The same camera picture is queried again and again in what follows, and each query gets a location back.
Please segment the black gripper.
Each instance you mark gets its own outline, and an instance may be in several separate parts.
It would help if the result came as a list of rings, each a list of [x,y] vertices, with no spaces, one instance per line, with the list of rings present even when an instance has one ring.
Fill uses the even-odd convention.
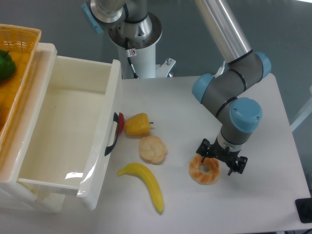
[[[232,173],[243,174],[247,165],[248,158],[244,156],[238,156],[240,151],[230,151],[229,147],[222,148],[218,141],[215,141],[213,145],[207,140],[203,139],[199,145],[196,153],[201,156],[201,163],[206,158],[216,158],[229,167],[228,175]]]

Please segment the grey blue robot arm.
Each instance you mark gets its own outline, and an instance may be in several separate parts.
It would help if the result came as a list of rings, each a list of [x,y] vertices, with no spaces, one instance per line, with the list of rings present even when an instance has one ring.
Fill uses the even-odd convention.
[[[224,0],[198,0],[196,5],[228,69],[216,75],[204,74],[192,87],[194,97],[221,123],[214,141],[204,139],[197,153],[203,159],[224,162],[230,173],[243,173],[248,159],[239,153],[262,118],[260,105],[241,96],[265,78],[271,62],[255,53]],[[119,49],[124,79],[166,77],[172,60],[155,64],[154,49],[162,35],[159,19],[147,10],[145,0],[89,0],[82,5],[92,29],[109,36]]]

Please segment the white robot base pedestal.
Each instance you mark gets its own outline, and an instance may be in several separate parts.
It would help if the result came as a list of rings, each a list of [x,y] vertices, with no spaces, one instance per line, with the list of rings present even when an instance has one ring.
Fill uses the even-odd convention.
[[[162,36],[160,20],[152,13],[136,23],[122,21],[109,29],[109,36],[117,47],[123,79],[172,77],[176,64],[167,58],[156,63],[156,44]]]

